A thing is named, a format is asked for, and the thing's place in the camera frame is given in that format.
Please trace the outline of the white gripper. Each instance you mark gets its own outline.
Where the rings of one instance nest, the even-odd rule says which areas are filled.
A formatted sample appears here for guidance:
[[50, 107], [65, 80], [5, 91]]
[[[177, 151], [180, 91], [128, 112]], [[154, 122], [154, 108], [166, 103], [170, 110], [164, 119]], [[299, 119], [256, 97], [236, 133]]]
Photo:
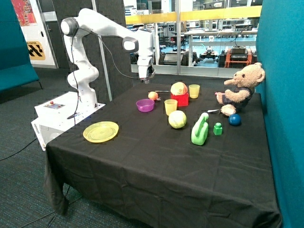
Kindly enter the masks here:
[[139, 57], [137, 60], [138, 74], [141, 79], [140, 82], [148, 84], [148, 78], [153, 78], [155, 75], [155, 69], [152, 66], [152, 57]]

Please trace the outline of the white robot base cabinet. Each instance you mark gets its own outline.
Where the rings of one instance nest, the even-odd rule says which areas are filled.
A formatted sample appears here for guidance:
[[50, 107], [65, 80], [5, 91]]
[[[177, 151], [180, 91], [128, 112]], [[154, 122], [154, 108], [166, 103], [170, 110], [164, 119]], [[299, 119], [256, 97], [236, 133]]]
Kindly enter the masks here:
[[38, 117], [31, 122], [39, 144], [44, 151], [47, 143], [81, 122], [105, 104], [92, 107], [78, 101], [76, 92], [67, 92], [35, 106]]

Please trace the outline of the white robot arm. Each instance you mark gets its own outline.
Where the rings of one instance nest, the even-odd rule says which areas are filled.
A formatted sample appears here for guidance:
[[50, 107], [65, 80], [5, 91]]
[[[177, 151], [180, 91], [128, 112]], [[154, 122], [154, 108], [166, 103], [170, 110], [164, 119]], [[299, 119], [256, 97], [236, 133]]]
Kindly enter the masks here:
[[131, 31], [91, 9], [81, 9], [77, 17], [61, 22], [64, 42], [70, 61], [78, 69], [68, 75], [69, 84], [79, 94], [80, 106], [86, 109], [97, 106], [95, 90], [90, 83], [99, 76], [99, 71], [89, 62], [82, 42], [84, 36], [117, 36], [123, 39], [122, 46], [127, 53], [138, 53], [139, 78], [153, 77], [153, 34], [144, 29]]

